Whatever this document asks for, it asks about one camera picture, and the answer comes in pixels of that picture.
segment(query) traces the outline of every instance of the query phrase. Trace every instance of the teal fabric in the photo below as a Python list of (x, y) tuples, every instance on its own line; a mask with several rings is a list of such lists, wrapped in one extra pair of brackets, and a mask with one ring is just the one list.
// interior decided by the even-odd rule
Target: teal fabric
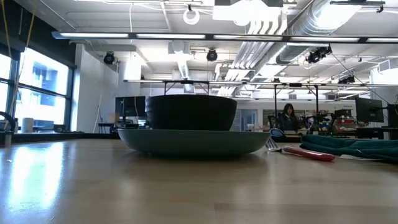
[(348, 154), (367, 159), (383, 159), (398, 162), (398, 141), (343, 139), (316, 135), (302, 138), (304, 149), (334, 155)]

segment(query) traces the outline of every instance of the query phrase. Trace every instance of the teal plate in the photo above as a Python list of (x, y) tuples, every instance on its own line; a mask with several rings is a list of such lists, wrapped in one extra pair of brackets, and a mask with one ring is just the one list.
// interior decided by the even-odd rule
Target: teal plate
[(261, 149), (269, 133), (119, 129), (122, 141), (139, 152), (173, 156), (238, 156)]

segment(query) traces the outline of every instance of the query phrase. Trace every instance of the black bowl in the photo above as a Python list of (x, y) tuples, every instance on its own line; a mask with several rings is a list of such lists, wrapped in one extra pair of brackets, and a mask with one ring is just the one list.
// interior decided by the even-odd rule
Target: black bowl
[(146, 99), (153, 129), (229, 131), (234, 121), (235, 100), (206, 95), (164, 95)]

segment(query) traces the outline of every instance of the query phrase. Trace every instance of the woman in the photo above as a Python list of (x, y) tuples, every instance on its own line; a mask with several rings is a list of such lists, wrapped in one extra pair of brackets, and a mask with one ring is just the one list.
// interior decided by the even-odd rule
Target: woman
[(294, 115), (293, 105), (287, 103), (284, 107), (284, 112), (278, 115), (280, 120), (280, 129), (283, 131), (297, 131), (298, 123), (297, 118)]

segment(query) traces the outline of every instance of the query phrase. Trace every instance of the red handle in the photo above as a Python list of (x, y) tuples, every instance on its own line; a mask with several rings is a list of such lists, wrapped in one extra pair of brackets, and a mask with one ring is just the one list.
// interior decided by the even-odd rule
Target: red handle
[(327, 153), (322, 153), (322, 152), (313, 152), (313, 151), (308, 151), (300, 148), (295, 148), (295, 147), (284, 147), (283, 149), (285, 152), (289, 152), (292, 154), (300, 155), (309, 159), (315, 159), (319, 161), (326, 161), (330, 162), (335, 159), (335, 156), (332, 154), (327, 154)]

